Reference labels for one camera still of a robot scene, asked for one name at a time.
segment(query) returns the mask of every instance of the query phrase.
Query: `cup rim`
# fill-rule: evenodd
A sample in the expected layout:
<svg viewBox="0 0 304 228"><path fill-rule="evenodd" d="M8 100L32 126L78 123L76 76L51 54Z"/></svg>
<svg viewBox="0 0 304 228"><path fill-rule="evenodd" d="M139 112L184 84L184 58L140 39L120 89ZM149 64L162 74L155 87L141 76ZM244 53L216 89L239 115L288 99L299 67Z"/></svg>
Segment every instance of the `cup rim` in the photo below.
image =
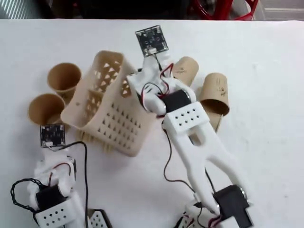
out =
<svg viewBox="0 0 304 228"><path fill-rule="evenodd" d="M51 72L55 67L57 67L57 66L59 66L59 65L63 65L63 64L69 64L69 65L74 66L74 67L77 69L77 71L80 73L80 77L79 77L79 80L78 80L78 82L76 83L75 86L73 86L73 87L71 87L71 88L68 88L68 89L64 89L64 90L58 90L58 89L55 89L54 87L52 87L52 86L50 85L50 83L49 83L49 74L50 74L50 72ZM50 88L51 88L52 90L54 90L55 92L64 93L64 92L68 92L68 91L70 91L70 90L73 90L73 89L76 88L76 86L78 85L78 83L80 82L80 80L81 80L81 70L80 70L80 68L79 68L76 64L70 63L70 62L58 63L58 64L54 65L54 66L49 70L49 72L47 73L47 85L48 85L48 87L50 87Z"/></svg>
<svg viewBox="0 0 304 228"><path fill-rule="evenodd" d="M61 97L61 96L59 96L59 95L57 95L57 94L52 94L52 93L45 93L45 94L40 94L40 95L38 95L38 96L35 96L31 101L30 101L30 103L29 103L29 106L28 106L28 118L29 118L29 120L33 123L33 124L36 124L36 125L39 125L38 123L35 123L33 120L32 120L32 118L29 116L29 108L30 108L30 106L31 106L31 104L33 103L33 101L35 101L37 98L39 98L39 97L41 97L41 96L43 96L43 95L53 95L53 96L56 96L57 98L59 98L60 100L61 100L61 102L62 102L62 104L63 104L63 106L64 106L64 109L65 109L65 107L66 107L66 103L65 103L65 101L63 100L63 98Z"/></svg>

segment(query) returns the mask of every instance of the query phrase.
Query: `white bracket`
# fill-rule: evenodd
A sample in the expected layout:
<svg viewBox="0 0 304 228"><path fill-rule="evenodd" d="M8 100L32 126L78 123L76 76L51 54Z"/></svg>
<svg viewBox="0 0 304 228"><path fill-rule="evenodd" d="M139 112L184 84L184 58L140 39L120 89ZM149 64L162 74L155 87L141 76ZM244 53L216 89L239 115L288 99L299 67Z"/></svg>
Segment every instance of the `white bracket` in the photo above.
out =
<svg viewBox="0 0 304 228"><path fill-rule="evenodd" d="M219 208L209 189L205 175L206 161L210 161L228 175L231 182L250 195L249 184L235 158L209 123L209 118L199 102L194 102L166 114L163 128L167 130L187 169L188 179L195 190L195 198L210 211L219 215Z"/></svg>

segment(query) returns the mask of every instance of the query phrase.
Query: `black wire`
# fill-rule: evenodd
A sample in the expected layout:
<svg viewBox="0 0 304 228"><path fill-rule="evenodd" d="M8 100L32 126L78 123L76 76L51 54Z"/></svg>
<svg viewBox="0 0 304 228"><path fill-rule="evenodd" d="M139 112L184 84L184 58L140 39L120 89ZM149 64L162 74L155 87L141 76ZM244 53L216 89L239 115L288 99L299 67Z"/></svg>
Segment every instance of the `black wire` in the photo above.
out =
<svg viewBox="0 0 304 228"><path fill-rule="evenodd" d="M58 151L66 149L68 147L74 146L76 144L82 144L85 147L85 228L88 228L88 222L87 222L87 203L88 203L88 198L89 198L89 189L88 189L88 184L87 184L87 146L84 142L82 141L77 141L77 142L73 142L71 144L65 145L63 147L61 147Z"/></svg>
<svg viewBox="0 0 304 228"><path fill-rule="evenodd" d="M29 205L23 205L21 203L18 203L16 201L16 198L15 198L15 187L16 187L16 185L20 184L22 182L28 182L28 181L37 184L39 186L40 190L42 188L47 188L46 185L42 184L41 181L39 181L37 179L34 179L34 178L24 178L24 179L18 180L15 183L13 183L13 185L11 186L11 189L10 189L10 195L11 195L11 199L13 201L13 204L15 204L18 207L21 207L23 209L26 209L26 210L29 210L30 212L32 212L33 213L33 219L34 219L34 221L37 223L37 225L39 225L38 222L37 222L37 219L36 219L36 213L37 213L37 211L35 209L33 209L32 207L30 207Z"/></svg>
<svg viewBox="0 0 304 228"><path fill-rule="evenodd" d="M211 188L212 188L212 190L213 190L213 193L215 193L216 191L215 191L214 185L213 185L213 183L212 183L212 180L211 180L211 178L210 178L210 176L209 176L209 174L208 174L206 168L205 168L205 173L206 173L206 176L207 176L207 178L208 178L208 180L209 180L209 182L210 182L210 185L211 185Z"/></svg>
<svg viewBox="0 0 304 228"><path fill-rule="evenodd" d="M171 160L171 156L172 156L172 145L171 145L171 141L170 141L170 138L169 138L169 136L168 136L167 131L166 131L165 129L163 129L163 131L166 133L166 136L167 136L167 139L168 139L168 142L169 142L169 146L170 146L170 156L169 156L169 159L168 159L168 161L167 161L167 163L166 163L166 165L165 165L165 168L163 169L163 175L164 175L166 181L184 183L184 184L187 185L193 192L195 192L194 189L193 189L186 181L184 181L184 180L169 180L169 179L167 178L167 176L166 176L166 169L167 169L167 166L168 166L168 164L169 164L169 162L170 162L170 160Z"/></svg>
<svg viewBox="0 0 304 228"><path fill-rule="evenodd" d="M158 68L159 68L159 70L160 70L160 71L162 71L162 66L161 66L161 63L159 62L159 60L158 60L158 58L157 58L156 54L153 54L153 56L154 56L154 58L155 58L155 59L156 59L156 61L157 61L157 64L158 64Z"/></svg>
<svg viewBox="0 0 304 228"><path fill-rule="evenodd" d="M200 223L200 220L199 220L202 211L203 211L203 205L200 207L200 211L199 211L199 214L198 214L196 220L197 220L197 222L198 222L198 224L199 224L200 227L207 228L206 226L202 225Z"/></svg>

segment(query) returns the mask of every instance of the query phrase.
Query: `red wire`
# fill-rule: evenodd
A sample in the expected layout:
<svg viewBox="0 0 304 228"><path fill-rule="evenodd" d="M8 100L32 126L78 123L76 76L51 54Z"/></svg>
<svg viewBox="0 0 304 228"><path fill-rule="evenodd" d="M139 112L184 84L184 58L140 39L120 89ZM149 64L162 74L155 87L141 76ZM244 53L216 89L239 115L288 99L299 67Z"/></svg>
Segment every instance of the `red wire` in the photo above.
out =
<svg viewBox="0 0 304 228"><path fill-rule="evenodd" d="M222 220L219 219L218 221L216 221L214 224L213 224L213 227L212 228L215 228Z"/></svg>
<svg viewBox="0 0 304 228"><path fill-rule="evenodd" d="M171 63L169 66L167 66L162 72L161 72L161 74L160 74L160 79L163 81L163 83L166 85L166 87L167 87L167 91L165 92L165 95L166 94L168 94L170 91L169 91L169 85L168 85L168 83L166 83L163 79L162 79L162 75L164 76L165 74L165 72L168 70L168 69L170 69L170 73L169 73L169 77L170 77L170 75L171 75L171 72L172 72L172 69L173 69L173 66L174 66L174 64L173 63Z"/></svg>
<svg viewBox="0 0 304 228"><path fill-rule="evenodd" d="M161 80L163 81L163 83L166 85L167 90L166 90L166 92L165 92L164 94L159 95L159 96L158 96L159 98L162 98L163 96L167 95L167 94L170 92L170 90L169 90L169 84L168 84L167 82L165 82L165 81L162 79L162 75L165 75L164 73L165 73L168 69L170 69L170 73L169 73L169 77L170 77L171 72L172 72L172 69L173 69L173 66L174 66L174 64L171 63L171 64L170 64L169 66L167 66L167 67L161 72L161 74L160 74L160 79L161 79ZM143 91L144 91L144 87L142 88L141 98L142 98L142 105L143 105L143 108L146 110L145 105L143 104L143 103L144 103Z"/></svg>
<svg viewBox="0 0 304 228"><path fill-rule="evenodd" d="M51 179L52 179L53 173L51 172L49 178L48 178L48 186L51 186Z"/></svg>
<svg viewBox="0 0 304 228"><path fill-rule="evenodd" d="M66 162L60 163L60 164L54 166L52 169L56 169L56 168L59 167L60 165L68 165L68 167L69 167L68 175L71 175L71 166L70 166L68 163L66 163ZM50 176L49 176L49 178L48 178L48 185L49 185L49 186L51 186L51 179L52 179L52 176L53 176L53 173L51 172L51 174L50 174Z"/></svg>
<svg viewBox="0 0 304 228"><path fill-rule="evenodd" d="M221 216L216 216L215 218L211 218L208 222L208 228L214 228L215 226L217 226L219 223L221 222Z"/></svg>

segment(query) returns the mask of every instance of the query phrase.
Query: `red object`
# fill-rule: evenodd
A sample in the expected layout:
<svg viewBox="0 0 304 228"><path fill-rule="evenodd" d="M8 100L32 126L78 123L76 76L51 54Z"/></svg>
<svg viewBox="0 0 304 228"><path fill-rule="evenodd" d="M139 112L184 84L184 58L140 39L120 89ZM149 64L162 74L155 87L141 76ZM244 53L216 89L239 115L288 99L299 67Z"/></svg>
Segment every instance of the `red object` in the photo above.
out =
<svg viewBox="0 0 304 228"><path fill-rule="evenodd" d="M258 0L245 0L251 8L251 11L241 17L233 20L251 20L256 10ZM214 14L210 15L206 9L201 5L200 0L191 0L188 12L193 9L202 20L227 20L230 14L233 0L217 0Z"/></svg>

